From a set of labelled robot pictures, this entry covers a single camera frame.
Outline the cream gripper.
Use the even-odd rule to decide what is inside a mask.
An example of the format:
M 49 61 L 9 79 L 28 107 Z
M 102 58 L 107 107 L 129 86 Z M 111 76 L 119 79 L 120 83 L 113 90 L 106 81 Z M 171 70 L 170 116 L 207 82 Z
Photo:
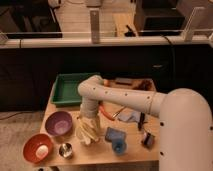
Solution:
M 99 141 L 99 135 L 101 132 L 100 117 L 95 116 L 93 118 L 79 117 L 79 126 L 83 133 L 95 142 Z

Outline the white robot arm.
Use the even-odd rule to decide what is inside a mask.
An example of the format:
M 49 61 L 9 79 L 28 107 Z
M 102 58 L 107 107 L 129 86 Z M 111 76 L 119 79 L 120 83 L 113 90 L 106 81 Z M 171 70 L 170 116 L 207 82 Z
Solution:
M 159 119 L 159 171 L 213 171 L 213 113 L 198 92 L 169 93 L 105 87 L 94 75 L 78 86 L 80 113 L 92 118 L 107 101 Z

